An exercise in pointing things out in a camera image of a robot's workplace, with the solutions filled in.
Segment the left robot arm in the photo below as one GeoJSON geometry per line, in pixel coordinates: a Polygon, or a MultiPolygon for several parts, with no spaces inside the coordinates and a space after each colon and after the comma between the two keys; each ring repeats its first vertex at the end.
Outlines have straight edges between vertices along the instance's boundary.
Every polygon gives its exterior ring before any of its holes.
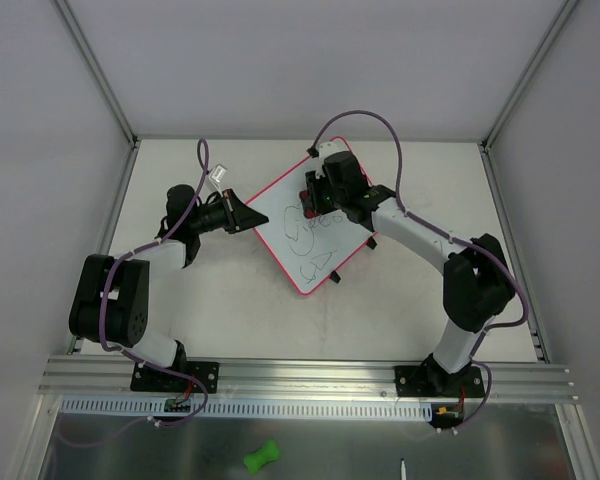
{"type": "Polygon", "coordinates": [[[70,332],[155,367],[154,378],[165,389],[183,387],[189,377],[186,350],[149,327],[150,284],[189,267],[202,234],[217,229],[236,234],[268,222],[231,189],[214,192],[202,203],[190,185],[170,188],[155,240],[117,257],[92,254],[85,259],[69,314],[70,332]]]}

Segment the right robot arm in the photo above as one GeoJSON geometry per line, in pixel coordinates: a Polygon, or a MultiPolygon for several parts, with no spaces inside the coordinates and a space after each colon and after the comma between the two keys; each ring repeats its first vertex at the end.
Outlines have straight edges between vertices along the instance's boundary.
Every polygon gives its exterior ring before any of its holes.
{"type": "Polygon", "coordinates": [[[446,396],[460,388],[484,329],[500,315],[515,286],[499,240],[491,234],[464,240],[412,213],[393,189],[373,184],[346,149],[308,151],[315,167],[299,197],[308,217],[335,211],[371,233],[405,248],[438,274],[446,324],[433,351],[407,379],[415,391],[446,396]]]}

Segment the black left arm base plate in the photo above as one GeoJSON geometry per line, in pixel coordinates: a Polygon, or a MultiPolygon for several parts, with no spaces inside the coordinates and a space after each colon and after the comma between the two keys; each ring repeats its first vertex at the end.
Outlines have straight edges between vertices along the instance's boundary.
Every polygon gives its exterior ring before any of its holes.
{"type": "Polygon", "coordinates": [[[209,394],[218,388],[220,364],[211,361],[188,360],[181,374],[164,373],[151,367],[134,365],[130,390],[144,393],[184,393],[189,386],[188,377],[198,380],[209,394]]]}

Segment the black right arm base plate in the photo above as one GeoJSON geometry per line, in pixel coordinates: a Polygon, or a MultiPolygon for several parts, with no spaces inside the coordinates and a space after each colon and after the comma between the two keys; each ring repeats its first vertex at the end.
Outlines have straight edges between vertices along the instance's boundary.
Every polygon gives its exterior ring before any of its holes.
{"type": "Polygon", "coordinates": [[[393,372],[399,397],[481,399],[486,393],[480,368],[471,364],[452,374],[425,364],[396,365],[393,372]]]}

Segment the pink framed whiteboard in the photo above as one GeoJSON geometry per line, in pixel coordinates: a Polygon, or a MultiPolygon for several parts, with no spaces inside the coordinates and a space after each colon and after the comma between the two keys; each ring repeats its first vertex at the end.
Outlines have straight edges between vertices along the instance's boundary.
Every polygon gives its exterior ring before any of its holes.
{"type": "Polygon", "coordinates": [[[373,237],[340,211],[304,216],[300,192],[306,188],[305,173],[314,168],[313,161],[304,157],[246,202],[268,217],[255,233],[304,296],[329,280],[373,237]]]}

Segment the red whiteboard eraser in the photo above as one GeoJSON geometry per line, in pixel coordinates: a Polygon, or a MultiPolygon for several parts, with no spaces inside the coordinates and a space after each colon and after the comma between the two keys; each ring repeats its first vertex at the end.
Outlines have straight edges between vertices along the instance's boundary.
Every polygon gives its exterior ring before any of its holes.
{"type": "Polygon", "coordinates": [[[299,193],[303,215],[306,219],[312,219],[317,216],[314,210],[313,198],[308,190],[303,190],[299,193]]]}

